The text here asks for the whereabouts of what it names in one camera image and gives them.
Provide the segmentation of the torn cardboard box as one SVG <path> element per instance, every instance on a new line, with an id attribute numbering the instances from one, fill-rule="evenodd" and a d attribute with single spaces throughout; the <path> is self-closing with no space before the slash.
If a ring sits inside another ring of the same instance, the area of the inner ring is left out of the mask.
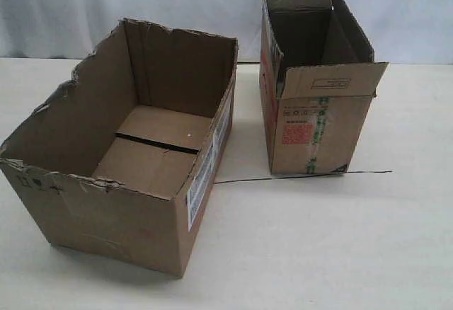
<path id="1" fill-rule="evenodd" d="M 238 41 L 121 20 L 1 145 L 47 241 L 183 276 L 233 119 Z"/>

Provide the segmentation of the tall taped cardboard box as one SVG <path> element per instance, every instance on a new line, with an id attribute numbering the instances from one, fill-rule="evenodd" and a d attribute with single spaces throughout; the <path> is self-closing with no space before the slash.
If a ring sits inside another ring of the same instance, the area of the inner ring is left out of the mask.
<path id="1" fill-rule="evenodd" d="M 345 0 L 262 0 L 261 23 L 270 172 L 346 172 L 387 63 Z"/>

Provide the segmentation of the thin black line marker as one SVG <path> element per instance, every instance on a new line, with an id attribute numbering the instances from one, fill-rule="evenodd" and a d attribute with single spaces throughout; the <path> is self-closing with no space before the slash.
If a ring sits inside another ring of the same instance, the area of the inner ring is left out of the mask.
<path id="1" fill-rule="evenodd" d="M 287 179 L 304 179 L 304 178 L 322 178 L 322 177 L 331 177 L 331 176 L 344 176 L 347 174 L 387 174 L 393 173 L 393 170 L 384 170 L 384 171 L 348 171 L 348 172 L 332 172 L 332 173 L 319 173 L 311 175 L 298 175 L 298 176 L 271 176 L 264 178 L 240 178 L 233 180 L 220 180 L 215 181 L 215 185 L 221 184 L 230 184 L 230 183 L 248 183 L 248 182 L 258 182 L 258 181 L 268 181 L 268 180 L 287 180 Z"/>

